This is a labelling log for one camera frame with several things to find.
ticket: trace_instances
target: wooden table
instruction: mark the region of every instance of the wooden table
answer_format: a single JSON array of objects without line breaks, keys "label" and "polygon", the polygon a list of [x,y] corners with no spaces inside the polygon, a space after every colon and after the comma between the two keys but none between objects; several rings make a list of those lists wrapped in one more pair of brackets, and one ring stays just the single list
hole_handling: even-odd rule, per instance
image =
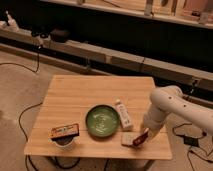
[{"label": "wooden table", "polygon": [[[165,128],[140,149],[121,145],[122,129],[104,140],[95,140],[87,132],[85,116],[98,104],[114,107],[116,99],[126,105],[139,132],[143,113],[147,111],[149,95],[154,88],[151,77],[71,76],[53,77],[41,110],[33,126],[24,153],[40,156],[171,159],[171,149]],[[74,148],[61,149],[49,138],[53,127],[79,123],[80,136]]]}]

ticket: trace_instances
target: concrete floor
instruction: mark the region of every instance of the concrete floor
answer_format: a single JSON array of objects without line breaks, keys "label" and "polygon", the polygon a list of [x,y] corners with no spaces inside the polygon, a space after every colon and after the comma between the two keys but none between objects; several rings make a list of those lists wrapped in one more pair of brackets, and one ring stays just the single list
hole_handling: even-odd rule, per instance
[{"label": "concrete floor", "polygon": [[[15,62],[24,64],[30,68],[35,67],[36,62],[9,54],[0,52],[0,63]],[[25,138],[18,126],[18,116],[28,106],[43,101],[49,82],[54,74],[79,74],[57,68],[51,65],[41,63],[38,74],[33,74],[28,70],[13,66],[0,66],[0,171],[24,171],[24,146]],[[39,107],[27,111],[22,119],[23,127],[28,135],[35,121]],[[171,129],[173,126],[182,124],[186,121],[171,114],[168,117],[166,127],[172,148],[173,159],[170,161],[156,161],[150,171],[191,171],[192,168],[187,159],[188,146],[183,144],[183,140],[175,137]],[[186,126],[178,129],[179,133],[199,137],[201,131],[194,126]],[[200,146],[208,152],[212,149],[211,137],[208,135],[200,140]],[[200,155],[203,152],[195,149]],[[213,164],[208,164],[194,155],[190,155],[193,166],[196,171],[212,171]],[[40,171],[60,170],[52,166],[45,158],[40,156],[32,157],[35,165]],[[63,158],[64,163],[72,163],[73,158]],[[104,169],[105,159],[83,158],[73,170],[79,171],[101,171]],[[109,161],[107,170],[110,171],[141,171],[142,166],[146,163],[144,160],[119,160],[112,159]]]}]

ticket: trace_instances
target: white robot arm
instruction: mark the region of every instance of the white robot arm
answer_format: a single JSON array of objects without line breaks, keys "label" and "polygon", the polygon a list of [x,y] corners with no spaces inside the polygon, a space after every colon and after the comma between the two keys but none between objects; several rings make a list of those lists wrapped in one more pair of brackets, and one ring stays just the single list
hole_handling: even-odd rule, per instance
[{"label": "white robot arm", "polygon": [[156,88],[152,91],[150,100],[152,104],[141,125],[142,133],[148,129],[147,140],[157,135],[169,113],[179,115],[213,135],[213,110],[184,100],[179,87]]}]

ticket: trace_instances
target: wooden shelf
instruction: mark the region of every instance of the wooden shelf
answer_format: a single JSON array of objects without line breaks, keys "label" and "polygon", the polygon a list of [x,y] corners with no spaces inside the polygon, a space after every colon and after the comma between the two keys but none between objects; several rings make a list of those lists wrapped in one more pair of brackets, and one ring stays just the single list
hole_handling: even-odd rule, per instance
[{"label": "wooden shelf", "polygon": [[[4,29],[0,29],[0,37],[34,46],[39,46],[41,43],[37,37],[31,36],[30,31],[20,29],[19,31],[14,32],[11,31],[9,26]],[[201,81],[197,87],[204,90],[213,91],[212,72],[180,66],[177,64],[73,40],[69,40],[66,43],[57,43],[51,41],[50,38],[46,38],[43,39],[43,47],[53,51],[90,59],[92,61],[125,68],[131,71],[141,72],[143,74],[149,74],[187,85],[191,85],[191,79],[200,78]]]},{"label": "wooden shelf", "polygon": [[101,0],[86,0],[86,2],[82,5],[78,5],[76,3],[76,0],[41,0],[41,1],[75,6],[80,8],[92,9],[92,10],[111,12],[111,13],[140,17],[140,18],[147,18],[147,19],[164,21],[164,22],[175,23],[175,24],[188,25],[188,26],[199,27],[199,28],[213,29],[213,24],[207,23],[203,25],[203,24],[199,24],[197,21],[191,21],[191,20],[186,20],[182,18],[180,15],[180,9],[182,8],[183,0],[179,0],[177,4],[177,10],[176,10],[175,16],[157,14],[157,13],[155,13],[154,16],[145,16],[143,11],[118,8]]}]

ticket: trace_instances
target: object on shelf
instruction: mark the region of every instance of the object on shelf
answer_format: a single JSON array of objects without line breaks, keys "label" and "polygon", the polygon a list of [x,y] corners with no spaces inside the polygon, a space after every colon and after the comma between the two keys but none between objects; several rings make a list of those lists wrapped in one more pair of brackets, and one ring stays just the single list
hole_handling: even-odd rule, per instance
[{"label": "object on shelf", "polygon": [[69,39],[70,32],[68,30],[54,29],[50,33],[51,40],[59,43],[65,43]]},{"label": "object on shelf", "polygon": [[[104,0],[117,7],[145,11],[147,0]],[[152,12],[159,14],[173,15],[177,0],[153,0]]]},{"label": "object on shelf", "polygon": [[181,15],[188,20],[199,21],[203,13],[206,22],[213,23],[213,1],[212,0],[185,0]]},{"label": "object on shelf", "polygon": [[5,28],[7,27],[6,21],[0,21],[0,28]]},{"label": "object on shelf", "polygon": [[73,143],[73,138],[79,136],[79,125],[72,124],[52,128],[50,139],[59,147],[67,147]]},{"label": "object on shelf", "polygon": [[6,15],[8,18],[8,24],[9,24],[10,28],[12,29],[12,31],[18,31],[19,26],[18,26],[16,20],[11,17],[11,15],[9,14],[8,11],[6,11]]}]

